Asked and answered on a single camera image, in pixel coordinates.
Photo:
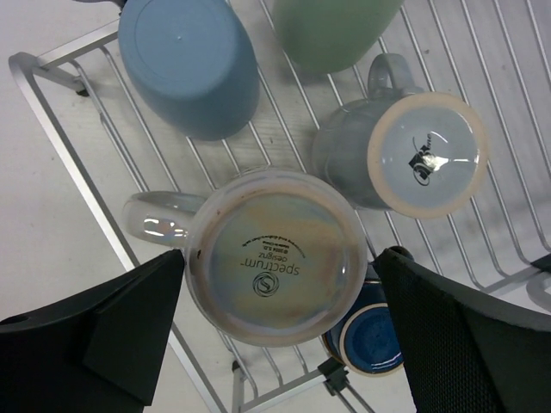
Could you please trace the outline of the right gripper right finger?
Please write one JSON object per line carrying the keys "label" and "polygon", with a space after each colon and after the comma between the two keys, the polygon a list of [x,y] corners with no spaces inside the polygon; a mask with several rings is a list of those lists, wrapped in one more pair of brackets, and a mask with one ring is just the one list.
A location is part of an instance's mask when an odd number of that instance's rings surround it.
{"label": "right gripper right finger", "polygon": [[384,250],[375,271],[419,412],[548,412],[550,316]]}

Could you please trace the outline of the white patterned ceramic mug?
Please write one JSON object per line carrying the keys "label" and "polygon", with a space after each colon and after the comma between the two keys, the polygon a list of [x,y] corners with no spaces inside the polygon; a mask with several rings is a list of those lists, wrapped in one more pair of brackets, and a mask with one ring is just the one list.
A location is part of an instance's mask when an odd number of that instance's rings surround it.
{"label": "white patterned ceramic mug", "polygon": [[351,204],[299,171],[248,170],[207,198],[137,193],[122,219],[128,234],[180,250],[201,314],[259,347],[292,346],[331,329],[367,271],[365,234]]}

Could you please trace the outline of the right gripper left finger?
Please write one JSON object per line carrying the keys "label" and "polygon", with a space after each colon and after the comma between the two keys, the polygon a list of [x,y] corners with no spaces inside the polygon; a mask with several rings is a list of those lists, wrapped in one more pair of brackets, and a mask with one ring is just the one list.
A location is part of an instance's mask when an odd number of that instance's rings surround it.
{"label": "right gripper left finger", "polygon": [[1,322],[3,412],[141,412],[152,405],[185,260],[170,250]]}

